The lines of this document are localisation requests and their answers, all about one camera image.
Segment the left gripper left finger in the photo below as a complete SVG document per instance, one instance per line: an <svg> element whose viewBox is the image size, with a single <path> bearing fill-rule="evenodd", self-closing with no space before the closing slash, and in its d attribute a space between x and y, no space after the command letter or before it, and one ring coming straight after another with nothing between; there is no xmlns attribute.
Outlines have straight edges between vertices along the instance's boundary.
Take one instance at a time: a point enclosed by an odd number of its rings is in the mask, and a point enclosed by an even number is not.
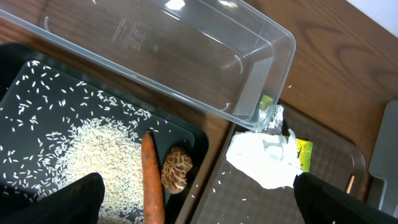
<svg viewBox="0 0 398 224"><path fill-rule="evenodd" d="M102 176L90 173L38 202L1 196L1 223L97 223L104 200Z"/></svg>

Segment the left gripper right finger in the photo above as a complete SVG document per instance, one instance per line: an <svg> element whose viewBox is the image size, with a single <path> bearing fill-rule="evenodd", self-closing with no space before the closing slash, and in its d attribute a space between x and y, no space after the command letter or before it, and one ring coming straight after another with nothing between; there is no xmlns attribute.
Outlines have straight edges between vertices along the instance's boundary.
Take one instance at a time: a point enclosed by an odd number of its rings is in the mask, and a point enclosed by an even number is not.
<svg viewBox="0 0 398 224"><path fill-rule="evenodd" d="M397 224L397 218L308 172L296 176L293 186L295 201L306 224Z"/></svg>

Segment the wooden chopstick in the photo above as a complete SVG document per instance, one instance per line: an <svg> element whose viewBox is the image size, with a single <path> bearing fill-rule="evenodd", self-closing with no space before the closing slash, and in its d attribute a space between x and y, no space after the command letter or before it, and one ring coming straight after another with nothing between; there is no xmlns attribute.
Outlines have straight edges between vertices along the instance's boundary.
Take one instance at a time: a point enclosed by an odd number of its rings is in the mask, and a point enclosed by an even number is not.
<svg viewBox="0 0 398 224"><path fill-rule="evenodd" d="M347 186L345 188L345 192L347 194L350 194L350 192L351 192L351 188L353 186L354 178L355 178L354 175L351 175L350 178L349 178L348 184L347 184Z"/></svg>

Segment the yellow green snack packet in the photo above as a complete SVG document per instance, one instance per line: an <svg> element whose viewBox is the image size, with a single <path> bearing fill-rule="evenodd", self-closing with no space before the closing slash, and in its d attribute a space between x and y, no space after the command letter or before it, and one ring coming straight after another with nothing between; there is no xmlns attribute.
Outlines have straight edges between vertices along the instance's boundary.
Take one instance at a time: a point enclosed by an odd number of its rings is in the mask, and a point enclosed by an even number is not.
<svg viewBox="0 0 398 224"><path fill-rule="evenodd" d="M300 167L303 172L310 172L313 143L303 139L297 139L297 153Z"/></svg>

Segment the white napkin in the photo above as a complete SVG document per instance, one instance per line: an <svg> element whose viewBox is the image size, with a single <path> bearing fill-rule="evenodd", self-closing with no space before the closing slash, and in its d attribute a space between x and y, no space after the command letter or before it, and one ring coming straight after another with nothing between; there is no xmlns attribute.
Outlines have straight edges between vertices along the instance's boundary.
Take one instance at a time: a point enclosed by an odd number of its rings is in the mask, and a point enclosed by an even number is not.
<svg viewBox="0 0 398 224"><path fill-rule="evenodd" d="M303 173L297 152L297 138L265 133L236 133L226 153L226 160L265 189L293 187Z"/></svg>

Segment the orange carrot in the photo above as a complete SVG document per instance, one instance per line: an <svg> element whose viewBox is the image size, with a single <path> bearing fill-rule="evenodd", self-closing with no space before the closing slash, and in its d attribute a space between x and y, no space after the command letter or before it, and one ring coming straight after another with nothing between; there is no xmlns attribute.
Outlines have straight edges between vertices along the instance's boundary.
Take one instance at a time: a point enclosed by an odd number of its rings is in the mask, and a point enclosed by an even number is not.
<svg viewBox="0 0 398 224"><path fill-rule="evenodd" d="M150 131L146 131L141 144L142 178L144 188L144 221L165 223L164 197L155 144Z"/></svg>

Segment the cooked white rice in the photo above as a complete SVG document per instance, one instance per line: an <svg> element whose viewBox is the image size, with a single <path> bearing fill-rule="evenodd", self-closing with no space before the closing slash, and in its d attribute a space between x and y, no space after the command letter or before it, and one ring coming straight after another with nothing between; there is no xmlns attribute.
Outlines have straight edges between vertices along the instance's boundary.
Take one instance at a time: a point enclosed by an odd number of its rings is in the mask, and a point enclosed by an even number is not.
<svg viewBox="0 0 398 224"><path fill-rule="evenodd" d="M141 141L161 121L96 86L31 60L1 100L1 194L36 202L99 173L100 223L143 223Z"/></svg>

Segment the foil wrapper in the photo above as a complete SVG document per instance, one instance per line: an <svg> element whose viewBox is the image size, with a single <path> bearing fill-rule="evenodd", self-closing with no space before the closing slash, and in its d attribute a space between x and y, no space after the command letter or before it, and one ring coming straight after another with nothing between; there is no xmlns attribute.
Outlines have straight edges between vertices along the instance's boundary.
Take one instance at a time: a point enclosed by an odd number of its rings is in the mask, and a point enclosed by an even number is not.
<svg viewBox="0 0 398 224"><path fill-rule="evenodd" d="M283 120L284 120L284 107L282 105L277 105L272 113L271 119L268 125L257 133L264 133L269 135L281 135Z"/></svg>

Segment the brown mushroom food scrap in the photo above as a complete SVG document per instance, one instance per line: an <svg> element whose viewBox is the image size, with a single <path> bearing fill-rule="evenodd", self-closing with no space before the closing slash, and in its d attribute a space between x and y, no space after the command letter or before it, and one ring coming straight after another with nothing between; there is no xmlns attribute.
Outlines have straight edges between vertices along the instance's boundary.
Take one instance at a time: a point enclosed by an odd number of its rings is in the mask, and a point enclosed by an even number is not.
<svg viewBox="0 0 398 224"><path fill-rule="evenodd" d="M163 186L171 194L179 194L187 186L187 174L193 167L191 157L183 147L173 147L167 155L162 172Z"/></svg>

